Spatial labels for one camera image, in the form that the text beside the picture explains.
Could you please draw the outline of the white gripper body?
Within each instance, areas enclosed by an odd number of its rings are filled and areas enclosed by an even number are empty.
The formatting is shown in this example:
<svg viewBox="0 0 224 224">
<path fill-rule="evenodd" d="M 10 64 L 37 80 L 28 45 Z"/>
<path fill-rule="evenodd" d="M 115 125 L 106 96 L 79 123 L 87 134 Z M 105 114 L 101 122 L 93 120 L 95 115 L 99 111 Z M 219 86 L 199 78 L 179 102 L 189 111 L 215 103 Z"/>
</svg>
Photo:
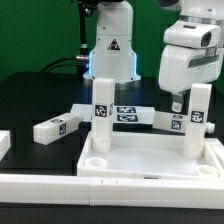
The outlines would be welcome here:
<svg viewBox="0 0 224 224">
<path fill-rule="evenodd" d="M 173 94 L 190 89 L 193 83 L 208 83 L 220 73 L 224 48 L 190 49 L 167 45 L 159 69 L 160 88 Z"/>
</svg>

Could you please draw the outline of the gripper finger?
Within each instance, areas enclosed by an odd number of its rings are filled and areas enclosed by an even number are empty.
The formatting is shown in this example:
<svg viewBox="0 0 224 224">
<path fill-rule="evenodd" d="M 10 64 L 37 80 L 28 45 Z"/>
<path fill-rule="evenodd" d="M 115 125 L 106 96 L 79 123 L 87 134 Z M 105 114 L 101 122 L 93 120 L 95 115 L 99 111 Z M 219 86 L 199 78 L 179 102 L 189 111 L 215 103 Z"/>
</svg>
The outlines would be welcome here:
<svg viewBox="0 0 224 224">
<path fill-rule="evenodd" d="M 172 110 L 174 112 L 180 113 L 182 111 L 183 104 L 184 95 L 182 93 L 172 95 Z"/>
</svg>

